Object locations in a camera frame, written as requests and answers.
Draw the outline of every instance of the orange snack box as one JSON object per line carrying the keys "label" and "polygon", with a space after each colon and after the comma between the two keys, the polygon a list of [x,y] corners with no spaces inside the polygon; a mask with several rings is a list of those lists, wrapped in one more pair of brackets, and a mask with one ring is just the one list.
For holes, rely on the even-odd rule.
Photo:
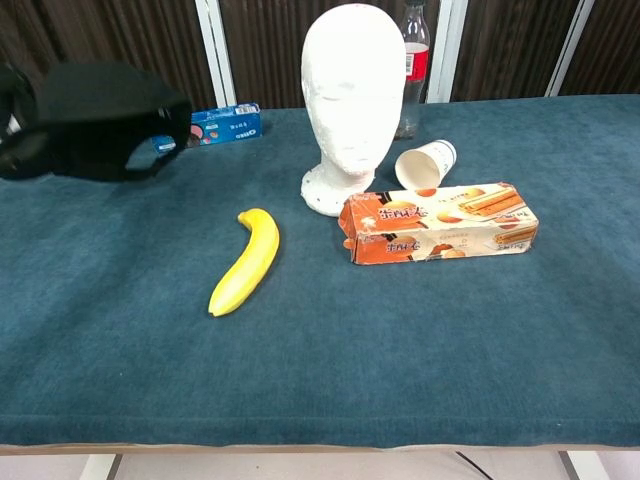
{"label": "orange snack box", "polygon": [[513,185],[359,193],[338,220],[360,265],[523,253],[538,219]]}

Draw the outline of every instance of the red bottle label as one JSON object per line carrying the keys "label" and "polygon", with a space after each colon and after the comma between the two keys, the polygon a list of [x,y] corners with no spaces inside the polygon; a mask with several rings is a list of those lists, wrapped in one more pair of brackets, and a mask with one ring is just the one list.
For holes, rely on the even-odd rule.
{"label": "red bottle label", "polygon": [[421,43],[406,43],[407,81],[418,82],[427,78],[427,65],[429,64],[429,47]]}

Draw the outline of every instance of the black fabric object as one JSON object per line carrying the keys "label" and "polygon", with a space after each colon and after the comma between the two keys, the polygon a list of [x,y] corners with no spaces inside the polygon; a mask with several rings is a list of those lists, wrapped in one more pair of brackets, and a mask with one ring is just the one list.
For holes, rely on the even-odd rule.
{"label": "black fabric object", "polygon": [[[38,100],[38,121],[0,144],[0,177],[52,172],[141,180],[175,158],[189,136],[187,97],[122,63],[60,64],[49,73]],[[176,147],[147,169],[128,169],[131,153],[156,135],[173,137]]]}
{"label": "black fabric object", "polygon": [[12,116],[22,127],[35,122],[37,111],[33,88],[20,70],[11,65],[0,65],[0,140],[9,135]]}

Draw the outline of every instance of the brown curtain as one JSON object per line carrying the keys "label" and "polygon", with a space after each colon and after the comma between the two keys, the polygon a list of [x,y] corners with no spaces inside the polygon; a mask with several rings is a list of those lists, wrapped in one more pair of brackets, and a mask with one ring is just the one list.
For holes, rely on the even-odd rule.
{"label": "brown curtain", "polygon": [[640,2],[596,0],[560,95],[640,93]]}
{"label": "brown curtain", "polygon": [[[263,108],[302,107],[300,56],[304,37],[322,13],[340,0],[220,0],[238,102]],[[386,11],[395,21],[404,0],[362,1]],[[438,0],[427,0],[425,18],[433,47]]]}
{"label": "brown curtain", "polygon": [[543,96],[578,0],[469,0],[451,99]]}
{"label": "brown curtain", "polygon": [[193,0],[1,0],[0,59],[39,86],[61,61],[114,60],[215,106]]}

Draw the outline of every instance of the plastic bottle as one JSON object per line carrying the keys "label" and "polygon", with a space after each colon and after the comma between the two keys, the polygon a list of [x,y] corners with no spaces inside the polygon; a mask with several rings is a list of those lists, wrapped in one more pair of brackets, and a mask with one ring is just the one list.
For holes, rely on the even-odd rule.
{"label": "plastic bottle", "polygon": [[429,29],[424,20],[424,0],[405,0],[405,13],[400,23],[407,52],[407,80],[402,100],[402,115],[396,138],[413,138],[420,119],[420,95],[429,67]]}

